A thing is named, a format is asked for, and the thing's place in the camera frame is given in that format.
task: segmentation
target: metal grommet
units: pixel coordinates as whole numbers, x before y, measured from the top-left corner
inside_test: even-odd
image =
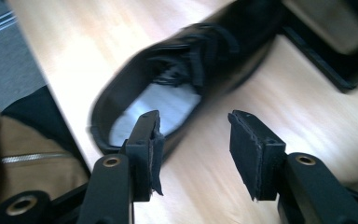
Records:
[[[26,213],[33,208],[37,203],[37,198],[34,195],[27,195],[20,197],[16,202],[7,208],[7,214],[10,216],[18,216]]]
[[[316,164],[316,160],[314,160],[313,158],[310,158],[308,156],[305,156],[305,155],[297,156],[296,161],[298,161],[299,163],[304,164],[304,165],[314,165],[314,164]]]
[[[121,160],[117,157],[111,157],[111,158],[107,158],[106,160],[103,161],[103,165],[105,167],[114,167],[117,166],[121,163]]]

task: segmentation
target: black clamp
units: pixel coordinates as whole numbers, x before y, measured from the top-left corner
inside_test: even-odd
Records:
[[[318,158],[286,155],[285,143],[252,114],[235,110],[230,152],[252,199],[274,201],[282,223],[358,223],[358,193]]]

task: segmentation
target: gray carpet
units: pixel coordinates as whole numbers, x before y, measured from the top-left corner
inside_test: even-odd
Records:
[[[9,8],[0,1],[0,16]],[[0,110],[45,85],[17,24],[0,31]]]

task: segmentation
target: light wood surface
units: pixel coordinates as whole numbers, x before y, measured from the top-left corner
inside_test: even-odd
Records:
[[[93,102],[138,50],[227,0],[9,0],[89,165],[101,156],[89,133]],[[163,165],[164,197],[137,203],[137,223],[279,223],[276,203],[254,203],[228,151],[233,109],[258,116],[287,144],[287,153],[319,157],[345,185],[358,189],[358,89],[333,85],[279,36],[252,78],[216,101],[192,124]]]

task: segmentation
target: tan fabric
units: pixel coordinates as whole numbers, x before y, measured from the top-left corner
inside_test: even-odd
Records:
[[[88,181],[80,162],[54,141],[14,119],[0,117],[0,159],[36,153],[64,157],[0,162],[0,203],[26,190],[43,190],[55,199]]]

